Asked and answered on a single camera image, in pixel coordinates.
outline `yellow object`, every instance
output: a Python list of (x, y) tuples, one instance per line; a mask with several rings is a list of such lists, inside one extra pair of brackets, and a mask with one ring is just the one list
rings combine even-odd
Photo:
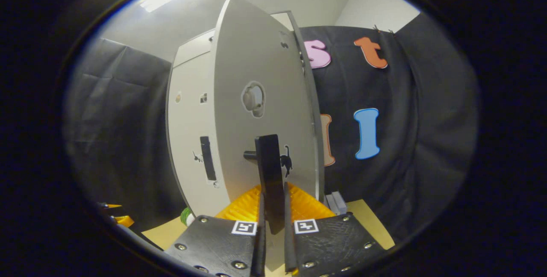
[(336, 216), (328, 207), (307, 192), (289, 183), (291, 193), (291, 222), (303, 219), (320, 219)]
[[(291, 193), (291, 222), (301, 219), (319, 219), (335, 216), (328, 207), (317, 201), (307, 192), (291, 183), (288, 186), (289, 193)], [(260, 185), (253, 187), (230, 203), (215, 217), (233, 221), (257, 222), (260, 191)]]
[(232, 221), (258, 222), (259, 201), (260, 185), (257, 185), (232, 201), (215, 217)]
[(115, 217), (114, 219), (116, 219), (116, 221), (119, 224), (122, 224), (122, 225), (126, 226), (127, 228), (129, 228), (129, 226), (131, 226), (133, 223), (135, 223), (133, 221), (133, 219), (131, 219), (131, 217), (129, 217), (129, 216), (120, 216), (120, 217)]
[(363, 225), (369, 234), (378, 242), (384, 249), (390, 249), (395, 246), (395, 242), (382, 222), (374, 214), (371, 208), (364, 200), (351, 201), (346, 203), (348, 212), (352, 212), (353, 216)]
[(187, 228), (180, 222), (180, 217), (177, 217), (161, 226), (143, 231), (142, 234), (163, 250), (167, 250)]

